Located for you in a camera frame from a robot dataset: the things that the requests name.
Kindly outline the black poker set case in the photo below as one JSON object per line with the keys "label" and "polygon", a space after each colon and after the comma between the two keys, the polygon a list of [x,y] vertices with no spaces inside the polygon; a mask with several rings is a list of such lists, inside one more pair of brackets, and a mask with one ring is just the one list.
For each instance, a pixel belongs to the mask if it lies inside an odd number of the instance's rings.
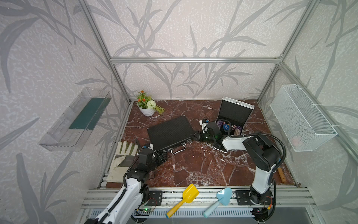
{"label": "black poker set case", "polygon": [[172,155],[185,151],[186,145],[193,142],[195,131],[186,116],[162,122],[147,129],[149,148],[154,152],[170,152]]}

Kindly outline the silver poker set case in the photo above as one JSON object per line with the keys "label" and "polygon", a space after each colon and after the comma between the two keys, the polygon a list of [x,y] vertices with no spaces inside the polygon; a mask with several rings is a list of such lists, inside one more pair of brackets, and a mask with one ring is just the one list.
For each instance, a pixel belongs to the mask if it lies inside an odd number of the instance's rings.
{"label": "silver poker set case", "polygon": [[216,124],[223,135],[241,135],[255,106],[224,97],[221,102]]}

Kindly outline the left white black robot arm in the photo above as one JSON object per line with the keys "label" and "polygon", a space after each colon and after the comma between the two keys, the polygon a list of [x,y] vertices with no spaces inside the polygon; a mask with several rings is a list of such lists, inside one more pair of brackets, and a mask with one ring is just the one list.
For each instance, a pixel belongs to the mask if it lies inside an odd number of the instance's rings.
{"label": "left white black robot arm", "polygon": [[150,172],[167,161],[166,151],[143,148],[123,176],[123,186],[109,205],[86,224],[125,224],[143,203],[149,201],[149,187],[145,183]]}

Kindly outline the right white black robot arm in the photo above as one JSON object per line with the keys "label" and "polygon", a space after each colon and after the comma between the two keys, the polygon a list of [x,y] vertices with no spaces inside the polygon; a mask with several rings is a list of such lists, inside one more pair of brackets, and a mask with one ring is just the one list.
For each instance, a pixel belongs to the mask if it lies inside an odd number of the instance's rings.
{"label": "right white black robot arm", "polygon": [[250,186],[249,199],[253,204],[261,204],[269,196],[274,173],[286,158],[283,142],[268,133],[249,133],[234,135],[230,121],[207,119],[199,121],[201,132],[194,135],[195,140],[207,142],[223,153],[247,151],[255,164],[255,177]]}

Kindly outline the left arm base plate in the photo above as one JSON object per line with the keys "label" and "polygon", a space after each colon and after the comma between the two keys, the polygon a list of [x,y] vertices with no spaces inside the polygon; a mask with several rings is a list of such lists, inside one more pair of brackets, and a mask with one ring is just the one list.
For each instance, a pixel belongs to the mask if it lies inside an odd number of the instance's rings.
{"label": "left arm base plate", "polygon": [[161,206],[163,199],[162,190],[149,190],[143,193],[141,205],[145,206]]}

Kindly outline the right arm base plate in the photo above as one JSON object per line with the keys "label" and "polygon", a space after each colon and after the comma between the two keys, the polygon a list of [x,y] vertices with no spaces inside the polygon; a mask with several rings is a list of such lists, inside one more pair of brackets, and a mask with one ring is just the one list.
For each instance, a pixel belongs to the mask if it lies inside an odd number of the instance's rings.
{"label": "right arm base plate", "polygon": [[270,190],[260,194],[252,190],[236,190],[233,193],[234,199],[237,200],[238,205],[263,205],[268,206],[272,204],[273,194]]}

